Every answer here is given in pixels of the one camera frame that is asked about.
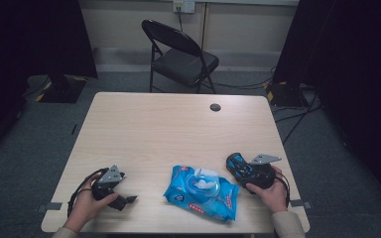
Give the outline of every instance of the person's left hand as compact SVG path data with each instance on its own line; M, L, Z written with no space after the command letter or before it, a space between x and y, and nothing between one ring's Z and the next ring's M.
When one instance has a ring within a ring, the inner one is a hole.
M63 226L64 228L79 233L82 227L93 219L104 206L119 196L118 193L111 193L101 200L95 200L92 196L91 183L98 177L99 175L95 175L84 184L76 198L72 212Z

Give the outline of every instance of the person's right hand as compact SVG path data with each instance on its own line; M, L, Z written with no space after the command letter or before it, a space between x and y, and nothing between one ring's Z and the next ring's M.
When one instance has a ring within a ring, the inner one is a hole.
M273 166L272 168L275 170L275 172L279 174L282 173L281 170L277 167ZM277 179L275 179L272 186L267 189L262 189L261 187L253 183L247 183L246 187L247 189L255 192L259 197L261 197L261 200L268 208L270 208L272 213L276 213L279 211L287 211L287 191L284 185Z

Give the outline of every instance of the blue package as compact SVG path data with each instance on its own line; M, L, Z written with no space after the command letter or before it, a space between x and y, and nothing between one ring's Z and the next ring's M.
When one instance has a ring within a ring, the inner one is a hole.
M164 197L171 204L221 221L235 220L239 186L216 172L192 167L173 167Z

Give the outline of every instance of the chair seat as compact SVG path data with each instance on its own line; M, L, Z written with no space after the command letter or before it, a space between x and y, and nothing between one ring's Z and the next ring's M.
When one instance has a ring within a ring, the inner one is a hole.
M218 67L218 57L202 52L208 73L213 72ZM200 80L202 63L200 59L189 54L182 53L175 49L170 49L161 57L152 62L151 67L157 73L183 83L189 87L196 87Z

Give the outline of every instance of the gray carpet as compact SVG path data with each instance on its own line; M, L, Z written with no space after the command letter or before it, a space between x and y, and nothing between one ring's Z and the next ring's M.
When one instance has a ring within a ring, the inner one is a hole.
M270 76L269 72L219 71L212 78L215 83L247 85ZM26 97L28 102L21 119L0 142L0 237L52 236L41 230L44 213L36 212L36 208L52 199L94 94L145 92L148 78L149 72L102 72L99 79L86 84L75 104L35 102L40 91ZM45 80L45 76L31 77L29 90L40 87ZM194 92L160 77L156 84L169 92ZM216 89L219 94L265 95L261 88L216 85ZM202 88L202 93L210 90ZM313 95L313 91L306 91L308 101ZM276 119L303 112L271 109ZM277 123L283 139L297 121L298 118L293 118ZM307 237L381 237L381 188L361 162L343 147L339 135L338 127L319 109L308 114L285 143L302 199L313 206L307 210L311 223Z

